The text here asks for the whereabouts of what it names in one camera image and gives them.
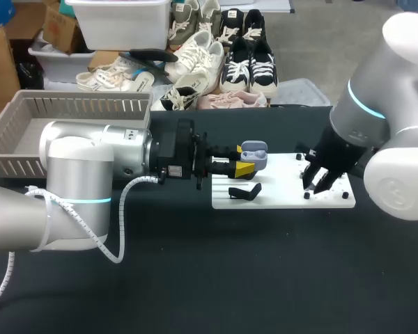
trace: black table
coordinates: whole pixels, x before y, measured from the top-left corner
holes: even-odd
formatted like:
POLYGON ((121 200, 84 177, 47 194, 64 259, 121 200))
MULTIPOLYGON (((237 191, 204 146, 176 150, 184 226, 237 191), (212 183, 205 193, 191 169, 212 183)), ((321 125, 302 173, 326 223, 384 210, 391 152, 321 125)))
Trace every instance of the black table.
MULTIPOLYGON (((314 145, 328 108, 153 114, 195 119, 211 143, 314 145)), ((126 204, 126 255, 16 254, 0 334, 418 333, 418 222, 354 209, 215 211, 210 180, 142 184, 126 204)), ((118 198, 121 191, 114 192, 118 198)), ((108 244, 117 249, 117 200, 108 244)), ((0 255, 0 282, 6 256, 0 255)))

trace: white board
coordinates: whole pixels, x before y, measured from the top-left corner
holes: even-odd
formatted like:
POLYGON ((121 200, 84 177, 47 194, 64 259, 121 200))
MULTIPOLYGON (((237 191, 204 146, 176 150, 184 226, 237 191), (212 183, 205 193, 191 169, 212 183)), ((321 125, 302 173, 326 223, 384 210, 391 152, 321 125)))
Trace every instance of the white board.
MULTIPOLYGON (((316 195, 309 191, 310 199, 304 199, 304 189, 300 173, 309 164, 308 161, 297 160, 295 153, 269 154, 265 170, 257 172, 253 180, 232 180, 225 175, 212 175, 212 207, 214 209, 335 209, 352 208, 356 204, 355 196, 348 180, 343 175, 333 183, 329 191, 316 195), (231 199, 229 187, 251 191, 257 183, 262 184, 262 191, 255 200, 231 199), (348 192, 347 199, 342 198, 348 192)), ((313 183, 317 184, 326 172, 321 168, 313 183)))

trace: white robotic arm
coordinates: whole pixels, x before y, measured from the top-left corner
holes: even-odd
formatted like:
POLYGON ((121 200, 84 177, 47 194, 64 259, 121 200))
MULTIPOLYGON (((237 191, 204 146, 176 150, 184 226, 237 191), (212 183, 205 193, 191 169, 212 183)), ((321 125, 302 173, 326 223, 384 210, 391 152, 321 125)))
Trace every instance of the white robotic arm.
POLYGON ((371 199, 392 216, 418 220, 418 14, 397 14, 383 26, 307 154, 304 186, 325 167, 314 191, 330 189, 369 148, 378 150, 364 171, 371 199))

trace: clear plastic bin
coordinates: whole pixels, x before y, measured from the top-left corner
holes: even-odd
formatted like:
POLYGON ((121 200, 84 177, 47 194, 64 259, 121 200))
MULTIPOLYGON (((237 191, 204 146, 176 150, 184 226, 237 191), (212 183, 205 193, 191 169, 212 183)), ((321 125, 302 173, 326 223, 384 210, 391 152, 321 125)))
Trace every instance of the clear plastic bin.
POLYGON ((90 50, 166 49, 171 0, 65 0, 90 50))

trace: black bracket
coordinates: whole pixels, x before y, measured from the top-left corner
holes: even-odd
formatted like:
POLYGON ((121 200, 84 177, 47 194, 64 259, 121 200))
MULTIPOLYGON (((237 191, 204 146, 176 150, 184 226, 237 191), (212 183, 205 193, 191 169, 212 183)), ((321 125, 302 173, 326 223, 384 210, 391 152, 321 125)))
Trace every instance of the black bracket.
POLYGON ((251 191, 246 191, 239 188, 229 188, 229 195, 231 198, 239 200, 248 200, 249 202, 254 200, 257 195, 262 191, 262 184, 258 183, 251 191))

